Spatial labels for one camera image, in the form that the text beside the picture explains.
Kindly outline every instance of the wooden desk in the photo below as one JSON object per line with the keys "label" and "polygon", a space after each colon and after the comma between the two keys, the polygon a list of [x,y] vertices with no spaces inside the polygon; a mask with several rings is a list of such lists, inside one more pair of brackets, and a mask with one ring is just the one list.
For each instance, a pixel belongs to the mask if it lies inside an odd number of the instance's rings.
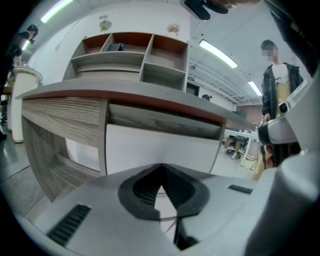
{"label": "wooden desk", "polygon": [[[146,82],[73,79],[38,87],[22,101],[23,139],[31,168],[53,201],[66,182],[79,187],[107,175],[108,124],[197,138],[221,144],[227,121],[255,127],[238,115],[182,91]],[[66,140],[98,149],[100,172],[71,161]],[[215,153],[212,167],[218,156]]]}

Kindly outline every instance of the person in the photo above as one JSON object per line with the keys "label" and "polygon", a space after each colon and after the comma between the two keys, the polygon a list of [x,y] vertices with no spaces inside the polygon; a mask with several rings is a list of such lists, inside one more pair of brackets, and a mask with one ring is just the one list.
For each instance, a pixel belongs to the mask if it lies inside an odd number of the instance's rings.
{"label": "person", "polygon": [[[184,0],[185,5],[198,17],[209,8],[220,14],[227,14],[238,6],[253,6],[262,0]],[[315,33],[318,24],[320,1],[312,5],[293,0],[264,0],[270,8],[271,16],[290,49],[301,60],[313,77],[320,58],[320,37]]]}
{"label": "person", "polygon": [[224,147],[220,150],[220,152],[221,153],[226,153],[227,152],[227,148],[230,147],[231,143],[235,143],[234,153],[231,156],[231,159],[234,160],[238,156],[238,152],[239,152],[240,146],[245,143],[245,138],[243,138],[241,136],[236,136],[236,137],[229,138],[225,142]]}
{"label": "person", "polygon": [[279,51],[274,42],[263,41],[261,50],[262,55],[273,63],[265,70],[261,85],[263,123],[266,123],[280,115],[279,104],[287,100],[303,78],[298,66],[279,61]]}
{"label": "person", "polygon": [[204,94],[204,95],[202,95],[202,99],[204,99],[204,100],[206,100],[206,101],[210,101],[210,99],[212,99],[213,98],[213,96],[212,95],[208,95],[208,94]]}
{"label": "person", "polygon": [[[2,63],[0,73],[0,97],[7,82],[8,74],[14,69],[14,59],[16,58],[18,66],[22,64],[22,47],[25,44],[26,40],[29,40],[33,44],[33,42],[35,41],[34,38],[36,37],[38,32],[38,27],[32,24],[26,29],[26,31],[17,34],[12,39]],[[0,142],[5,140],[6,138],[7,135],[3,134],[0,130]]]}

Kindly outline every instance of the flower decoration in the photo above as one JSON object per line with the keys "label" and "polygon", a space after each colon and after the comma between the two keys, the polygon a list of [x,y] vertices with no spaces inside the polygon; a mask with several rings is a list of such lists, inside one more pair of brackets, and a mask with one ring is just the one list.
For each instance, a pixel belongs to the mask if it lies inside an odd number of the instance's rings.
{"label": "flower decoration", "polygon": [[102,33],[106,32],[112,27],[112,22],[108,20],[108,15],[100,16],[99,20],[100,20],[99,27]]}
{"label": "flower decoration", "polygon": [[173,33],[175,33],[176,36],[178,36],[178,35],[179,35],[179,32],[180,32],[180,25],[177,24],[177,23],[171,24],[171,25],[169,25],[169,26],[166,28],[166,30],[167,30],[169,33],[173,32]]}

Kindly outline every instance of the white wall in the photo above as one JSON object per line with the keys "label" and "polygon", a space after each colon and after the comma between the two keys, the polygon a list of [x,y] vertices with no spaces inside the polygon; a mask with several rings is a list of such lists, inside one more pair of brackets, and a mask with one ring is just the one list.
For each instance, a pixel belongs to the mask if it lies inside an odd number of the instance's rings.
{"label": "white wall", "polygon": [[150,164],[175,164],[199,172],[211,170],[219,141],[108,124],[108,174]]}
{"label": "white wall", "polygon": [[[28,64],[43,75],[43,85],[62,80],[71,56],[85,36],[101,34],[101,15],[108,15],[108,20],[112,22],[107,33],[146,32],[170,36],[184,42],[190,40],[190,14],[181,6],[157,2],[127,2],[97,8],[80,21],[73,22],[54,34],[32,55]],[[181,26],[178,36],[167,32],[167,26],[174,23]]]}

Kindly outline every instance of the fluorescent ceiling light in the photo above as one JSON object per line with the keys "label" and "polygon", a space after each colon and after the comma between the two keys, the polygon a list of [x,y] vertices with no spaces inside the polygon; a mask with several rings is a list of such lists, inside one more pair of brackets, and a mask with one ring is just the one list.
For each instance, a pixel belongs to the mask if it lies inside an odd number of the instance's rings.
{"label": "fluorescent ceiling light", "polygon": [[57,2],[50,10],[46,12],[46,14],[41,18],[43,23],[46,23],[53,15],[59,12],[63,7],[67,4],[71,3],[73,0],[60,0]]}
{"label": "fluorescent ceiling light", "polygon": [[219,57],[221,60],[227,63],[231,68],[234,69],[238,67],[238,65],[232,59],[230,59],[222,51],[220,51],[218,48],[214,47],[212,44],[208,43],[207,41],[202,40],[199,46],[211,52],[212,54],[216,55],[217,57]]}
{"label": "fluorescent ceiling light", "polygon": [[248,84],[254,89],[255,93],[258,96],[262,96],[261,92],[259,91],[258,87],[256,86],[255,82],[248,82]]}
{"label": "fluorescent ceiling light", "polygon": [[27,40],[27,41],[24,43],[24,45],[23,45],[23,47],[22,47],[22,51],[25,51],[25,50],[27,49],[28,45],[30,45],[30,41],[29,41],[29,40]]}

